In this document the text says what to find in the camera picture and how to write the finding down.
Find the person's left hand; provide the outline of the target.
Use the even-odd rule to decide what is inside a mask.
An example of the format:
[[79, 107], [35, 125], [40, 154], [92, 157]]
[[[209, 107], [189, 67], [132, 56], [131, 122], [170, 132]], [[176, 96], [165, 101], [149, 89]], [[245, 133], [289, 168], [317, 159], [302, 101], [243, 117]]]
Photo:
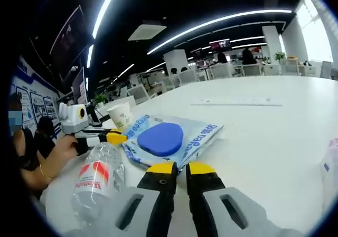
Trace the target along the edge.
[[70, 160], [78, 155], [76, 145], [78, 141], [74, 136], [66, 135], [56, 142], [53, 149], [53, 153], [57, 155], [59, 159]]

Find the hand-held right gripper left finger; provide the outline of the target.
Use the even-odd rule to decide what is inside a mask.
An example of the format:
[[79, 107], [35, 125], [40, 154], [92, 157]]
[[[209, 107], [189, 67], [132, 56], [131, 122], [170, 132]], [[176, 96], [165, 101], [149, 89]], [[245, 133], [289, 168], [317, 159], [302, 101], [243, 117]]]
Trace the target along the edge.
[[176, 162], [151, 166], [136, 187], [107, 201], [98, 218], [66, 236], [167, 236], [174, 211]]

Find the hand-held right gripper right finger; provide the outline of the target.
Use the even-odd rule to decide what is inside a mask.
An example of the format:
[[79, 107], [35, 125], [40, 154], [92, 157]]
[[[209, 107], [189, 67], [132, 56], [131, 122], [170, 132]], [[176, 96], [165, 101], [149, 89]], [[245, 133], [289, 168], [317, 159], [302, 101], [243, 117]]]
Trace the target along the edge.
[[187, 164], [186, 184], [198, 236], [302, 236], [275, 225], [260, 204], [234, 187], [225, 187], [207, 164]]

